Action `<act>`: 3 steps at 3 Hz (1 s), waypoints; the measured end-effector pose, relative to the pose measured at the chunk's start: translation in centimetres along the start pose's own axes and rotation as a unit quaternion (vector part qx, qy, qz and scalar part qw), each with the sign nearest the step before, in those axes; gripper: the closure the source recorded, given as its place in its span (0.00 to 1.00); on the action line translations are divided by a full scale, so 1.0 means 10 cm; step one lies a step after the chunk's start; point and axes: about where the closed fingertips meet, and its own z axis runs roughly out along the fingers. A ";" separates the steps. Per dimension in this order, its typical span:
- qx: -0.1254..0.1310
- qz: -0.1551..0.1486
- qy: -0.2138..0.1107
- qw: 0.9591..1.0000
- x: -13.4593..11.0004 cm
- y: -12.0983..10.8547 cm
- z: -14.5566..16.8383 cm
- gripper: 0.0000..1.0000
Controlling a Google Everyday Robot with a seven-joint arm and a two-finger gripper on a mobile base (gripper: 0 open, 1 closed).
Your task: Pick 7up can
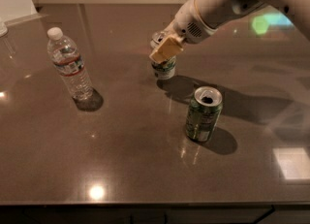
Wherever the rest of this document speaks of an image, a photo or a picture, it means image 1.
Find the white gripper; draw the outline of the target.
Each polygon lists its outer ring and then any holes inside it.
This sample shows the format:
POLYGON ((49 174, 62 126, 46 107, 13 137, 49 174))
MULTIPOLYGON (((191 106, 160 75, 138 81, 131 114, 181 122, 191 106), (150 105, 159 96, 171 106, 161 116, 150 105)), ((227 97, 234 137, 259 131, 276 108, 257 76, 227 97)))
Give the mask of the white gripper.
POLYGON ((217 31, 211 23, 214 10, 210 0, 188 0, 165 28, 169 35, 152 50, 150 59, 161 64, 182 52, 182 43, 198 44, 212 36, 217 31))

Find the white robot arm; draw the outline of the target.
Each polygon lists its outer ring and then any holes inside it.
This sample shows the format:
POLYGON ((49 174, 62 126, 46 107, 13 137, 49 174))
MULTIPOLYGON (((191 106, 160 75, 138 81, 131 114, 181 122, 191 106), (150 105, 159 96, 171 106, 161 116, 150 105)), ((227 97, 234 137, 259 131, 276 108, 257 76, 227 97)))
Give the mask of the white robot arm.
POLYGON ((310 0, 188 0, 165 29, 166 35, 150 53, 162 63, 183 51, 186 44, 198 44, 225 23, 271 6, 310 38, 310 0))

